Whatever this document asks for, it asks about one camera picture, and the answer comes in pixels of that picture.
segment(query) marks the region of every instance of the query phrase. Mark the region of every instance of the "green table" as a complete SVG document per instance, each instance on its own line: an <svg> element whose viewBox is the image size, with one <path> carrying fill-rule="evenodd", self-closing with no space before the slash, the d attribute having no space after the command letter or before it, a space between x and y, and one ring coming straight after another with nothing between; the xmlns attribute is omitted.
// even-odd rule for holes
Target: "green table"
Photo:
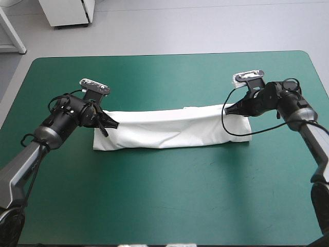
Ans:
<svg viewBox="0 0 329 247"><path fill-rule="evenodd" d="M298 78L329 126L328 97L302 51L40 58L0 131L0 164L48 116L49 100L78 89L81 78L111 87L106 110L149 111L223 103L232 75L252 69L264 70L266 81ZM260 130L282 120L271 111L250 122ZM307 244L321 236L309 195L317 166L288 127L208 147L102 152L92 145L93 130L79 128L44 159L21 243Z"/></svg>

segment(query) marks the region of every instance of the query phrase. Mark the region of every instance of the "black cable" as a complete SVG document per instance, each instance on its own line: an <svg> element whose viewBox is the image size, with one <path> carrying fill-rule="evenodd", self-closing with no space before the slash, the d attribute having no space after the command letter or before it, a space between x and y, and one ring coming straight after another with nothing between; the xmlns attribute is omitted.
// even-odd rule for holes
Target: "black cable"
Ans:
<svg viewBox="0 0 329 247"><path fill-rule="evenodd" d="M236 89L233 89L227 96L224 104L223 104L223 108L222 108L222 115L221 115L221 118L222 118L222 126L223 126L223 129L230 135L234 135L234 136L248 136L248 135L255 135L255 134L260 134L260 133L263 133L263 132L266 132L266 131L269 131L269 130L274 130L276 128L279 128L281 126L284 126L284 125L287 125L287 124L290 124L292 122L303 122L304 124L309 124L309 125L313 125L313 126L316 126L318 128L320 128L321 130L323 130L327 135L329 135L329 131L323 127L322 125L316 123L316 122L313 122L313 121L307 121L307 120L291 120L291 121L287 121L287 122L284 122L284 123L281 123L279 125L276 125L276 126L273 126L271 128L268 128L268 129L264 129L264 130L260 130L260 131L255 131L255 132L251 132L251 133L247 133L247 134L234 134L234 133L231 133L229 132L226 128L225 128L225 125L224 125L224 116L223 116L223 113L224 113L224 108L225 108L225 105L227 103L227 101L229 100L230 96L232 95L232 93L235 91Z"/></svg>
<svg viewBox="0 0 329 247"><path fill-rule="evenodd" d="M28 188L27 193L25 195L24 201L23 201L23 203L21 205L19 214L17 215L16 222L15 222L14 227L13 227L12 232L11 232L11 236L14 239L15 239L15 237L18 237L20 235L20 233L21 233L21 229L20 229L20 227L21 227L21 217L22 217L24 208L27 206L27 201L28 201L28 199L30 197L30 194L32 192L32 188L33 188L34 183L35 183L35 180L36 180L36 175L38 174L38 171L39 171L39 167L40 167L40 163L41 163L41 159L42 159L43 147L45 147L48 152L50 150L49 149L49 146L45 142L43 142L42 140L37 140L36 136L33 135L33 134L26 134L26 135L24 135L23 139L21 140L21 145L23 147L26 147L26 145L24 144L24 140L26 139L27 136L33 136L34 137L33 140L35 142L38 142L40 146L39 146L38 156L36 158L35 165L32 167L32 171L34 171L34 174L33 174L31 183L29 185L29 188Z"/></svg>
<svg viewBox="0 0 329 247"><path fill-rule="evenodd" d="M34 170L34 174L33 174L33 178L31 180L31 183L29 185L29 188L27 190L27 193L25 195L25 198L24 198L24 202L22 203L22 206L21 206L21 209L19 211L19 214L16 218L16 223L13 227L13 231L11 233L11 235L15 238L16 236L19 236L20 233L21 233L21 217L22 217L22 214L23 214L23 211L24 211L24 208L27 206L27 201L30 197L30 194L31 194L31 191L32 191L32 188L33 188L33 185L34 185L34 182L35 182L35 179L36 179L36 175L38 174L38 171L39 171L39 167L40 167L40 163L41 163L41 159L42 159L42 147L43 145L40 144L39 146L39 153L38 153L38 158L36 160L36 163L34 165L34 167L32 168L32 170Z"/></svg>
<svg viewBox="0 0 329 247"><path fill-rule="evenodd" d="M74 93L76 93L76 92L81 92L81 91L82 91L82 89L74 90L74 91L71 92L70 94L74 94Z"/></svg>

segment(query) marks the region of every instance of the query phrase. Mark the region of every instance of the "wire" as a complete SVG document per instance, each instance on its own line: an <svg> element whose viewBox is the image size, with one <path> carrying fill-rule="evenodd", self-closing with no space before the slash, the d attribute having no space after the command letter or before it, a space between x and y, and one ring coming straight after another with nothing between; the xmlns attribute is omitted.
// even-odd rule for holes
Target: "wire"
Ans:
<svg viewBox="0 0 329 247"><path fill-rule="evenodd" d="M36 175L38 174L38 171L39 171L39 167L40 167L40 163L41 163L41 159L42 159L42 151L43 151L42 147L44 146L42 143L39 143L39 144L40 144L40 146L39 146L38 157L37 157L37 160L36 160L36 163L35 163L34 167L32 168L32 170L34 170L33 178L31 180L31 183L30 183L29 188L27 190L27 193L25 195L24 201L22 203L21 209L19 211L19 214L17 215L15 225L14 225L14 227L12 229L12 232L11 232L11 236L13 236L13 239L18 238L21 234L21 229L20 229L20 227L22 225L21 217L22 217L24 208L27 206L27 201L30 197L33 185L35 183Z"/></svg>
<svg viewBox="0 0 329 247"><path fill-rule="evenodd" d="M82 89L78 89L78 90L74 90L73 92L71 92L70 94L74 94L76 92L82 92Z"/></svg>
<svg viewBox="0 0 329 247"><path fill-rule="evenodd" d="M232 93L235 91L236 89L233 89L227 96L224 104L223 104L223 108L222 108L222 115L221 115L221 118L222 118L222 126L223 126L223 129L230 135L234 135L234 136L248 136L248 135L255 135L255 134L260 134L260 133L263 133L263 132L266 132L266 131L270 131L270 130L274 130L274 129L277 129L281 126L284 126L284 125L287 125L287 124L290 124L290 123L293 123L293 122L303 122L304 124L309 124L309 125L313 125L313 126L316 126L318 128L320 128L321 130L323 130L327 135L329 135L329 131L322 125L316 123L316 122L313 122L313 121L307 121L307 120L291 120L291 121L287 121L287 122L284 122L284 123L281 123L279 125L276 125L276 126L273 126L271 128L268 128L268 129L264 129L264 130L260 130L260 131L255 131L255 132L251 132L251 133L247 133L247 134L234 134L234 133L231 133L229 132L226 128L225 128L225 125L224 125L224 116L223 116L223 113L224 113L224 108L225 108L225 105L227 103L227 101L229 100L230 96L232 95Z"/></svg>

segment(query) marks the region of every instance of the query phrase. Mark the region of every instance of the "white cabinet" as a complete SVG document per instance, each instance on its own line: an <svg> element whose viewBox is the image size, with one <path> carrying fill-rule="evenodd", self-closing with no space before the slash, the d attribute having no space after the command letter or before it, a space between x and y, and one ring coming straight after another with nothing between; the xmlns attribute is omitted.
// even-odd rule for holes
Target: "white cabinet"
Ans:
<svg viewBox="0 0 329 247"><path fill-rule="evenodd" d="M39 0L52 27L93 22L95 0Z"/></svg>

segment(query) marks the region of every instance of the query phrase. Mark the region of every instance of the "white fabric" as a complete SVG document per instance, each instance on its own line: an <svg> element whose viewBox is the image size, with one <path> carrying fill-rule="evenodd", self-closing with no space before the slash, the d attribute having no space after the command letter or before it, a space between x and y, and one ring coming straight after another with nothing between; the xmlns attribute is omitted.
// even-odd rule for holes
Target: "white fabric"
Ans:
<svg viewBox="0 0 329 247"><path fill-rule="evenodd" d="M117 150L121 148L176 148L247 142L251 136L229 135L222 127L223 105L209 107L186 107L179 110L150 112L108 112L118 121L118 129L106 129L104 137L95 129L95 150ZM247 117L224 116L226 129L232 133L251 132Z"/></svg>

